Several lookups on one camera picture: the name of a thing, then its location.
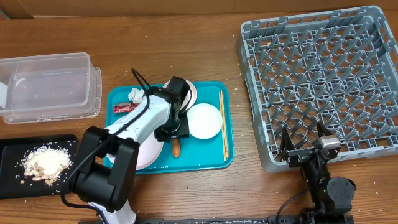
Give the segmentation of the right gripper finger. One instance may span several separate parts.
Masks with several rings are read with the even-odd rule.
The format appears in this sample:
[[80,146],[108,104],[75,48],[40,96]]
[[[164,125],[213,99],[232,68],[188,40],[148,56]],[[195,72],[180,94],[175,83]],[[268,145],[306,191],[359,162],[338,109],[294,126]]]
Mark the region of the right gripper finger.
[[280,151],[292,151],[294,150],[294,145],[291,141],[291,138],[287,132],[287,128],[285,126],[282,127],[281,131],[281,145]]
[[326,128],[326,126],[321,122],[317,122],[317,133],[318,137],[324,137],[324,136],[332,136],[333,133]]

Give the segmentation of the orange carrot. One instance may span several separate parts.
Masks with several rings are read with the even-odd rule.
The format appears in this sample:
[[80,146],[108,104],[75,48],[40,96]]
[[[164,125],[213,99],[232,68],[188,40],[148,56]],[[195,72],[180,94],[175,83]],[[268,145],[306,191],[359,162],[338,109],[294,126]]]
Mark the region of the orange carrot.
[[181,155],[181,146],[179,139],[174,139],[172,141],[172,155],[174,158],[179,158]]

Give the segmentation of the white round bowl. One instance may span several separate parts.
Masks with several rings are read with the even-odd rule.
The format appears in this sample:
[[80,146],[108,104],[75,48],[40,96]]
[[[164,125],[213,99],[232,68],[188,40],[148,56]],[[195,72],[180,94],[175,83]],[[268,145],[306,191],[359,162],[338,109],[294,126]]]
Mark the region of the white round bowl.
[[190,134],[198,139],[210,139],[216,136],[223,121],[220,111],[208,103],[192,106],[187,112]]

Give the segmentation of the large pink plate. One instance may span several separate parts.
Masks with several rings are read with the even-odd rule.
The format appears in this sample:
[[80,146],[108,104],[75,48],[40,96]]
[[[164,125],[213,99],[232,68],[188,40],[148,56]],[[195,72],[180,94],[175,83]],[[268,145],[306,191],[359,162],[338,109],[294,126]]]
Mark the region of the large pink plate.
[[140,145],[137,158],[136,170],[150,166],[162,152],[164,143],[156,140],[154,133]]

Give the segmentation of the white tissue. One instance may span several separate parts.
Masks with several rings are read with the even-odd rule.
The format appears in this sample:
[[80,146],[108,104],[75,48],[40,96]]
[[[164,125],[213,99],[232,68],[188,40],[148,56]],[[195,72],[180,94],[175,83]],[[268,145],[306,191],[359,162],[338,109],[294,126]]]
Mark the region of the white tissue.
[[138,88],[132,88],[128,94],[128,99],[132,103],[141,103],[144,96],[144,90]]

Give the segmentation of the red snack wrapper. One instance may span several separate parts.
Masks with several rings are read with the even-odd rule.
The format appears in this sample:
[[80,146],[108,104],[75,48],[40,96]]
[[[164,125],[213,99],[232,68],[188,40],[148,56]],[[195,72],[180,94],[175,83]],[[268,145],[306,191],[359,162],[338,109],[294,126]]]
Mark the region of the red snack wrapper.
[[138,103],[118,103],[113,106],[114,114],[130,113],[135,108],[137,108]]

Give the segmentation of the rice and food scraps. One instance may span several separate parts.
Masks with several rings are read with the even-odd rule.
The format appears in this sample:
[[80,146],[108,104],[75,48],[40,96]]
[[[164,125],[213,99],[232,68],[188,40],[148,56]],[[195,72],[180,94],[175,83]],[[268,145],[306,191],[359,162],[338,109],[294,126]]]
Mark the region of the rice and food scraps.
[[21,175],[17,175],[22,177],[21,184],[28,179],[53,187],[58,185],[59,180],[66,179],[67,170],[72,167],[73,161],[67,148],[45,143],[25,152],[17,165],[23,170]]

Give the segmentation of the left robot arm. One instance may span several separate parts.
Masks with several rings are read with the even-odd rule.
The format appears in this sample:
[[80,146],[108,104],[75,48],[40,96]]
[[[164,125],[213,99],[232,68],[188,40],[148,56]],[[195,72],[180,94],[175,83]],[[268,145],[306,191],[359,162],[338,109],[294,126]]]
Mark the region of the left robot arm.
[[86,201],[102,223],[137,223],[129,206],[139,148],[153,135],[158,142],[188,138],[187,117],[180,114],[190,91],[185,79],[172,77],[165,88],[151,86],[132,112],[105,129],[89,127],[73,171],[62,189]]

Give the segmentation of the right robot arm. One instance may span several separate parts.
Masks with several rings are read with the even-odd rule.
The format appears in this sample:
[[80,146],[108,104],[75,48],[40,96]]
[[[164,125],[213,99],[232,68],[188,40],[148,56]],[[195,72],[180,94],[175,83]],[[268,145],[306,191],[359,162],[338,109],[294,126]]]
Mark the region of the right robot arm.
[[[298,167],[307,189],[288,199],[278,210],[274,218],[276,223],[353,223],[353,217],[347,216],[352,209],[352,200],[356,190],[355,183],[344,177],[332,177],[327,167],[341,149],[340,140],[329,131],[322,122],[317,123],[318,139],[313,147],[299,149],[295,147],[287,132],[282,128],[280,157],[285,159],[290,168]],[[297,216],[282,216],[286,205],[309,193],[313,207],[304,208]]]

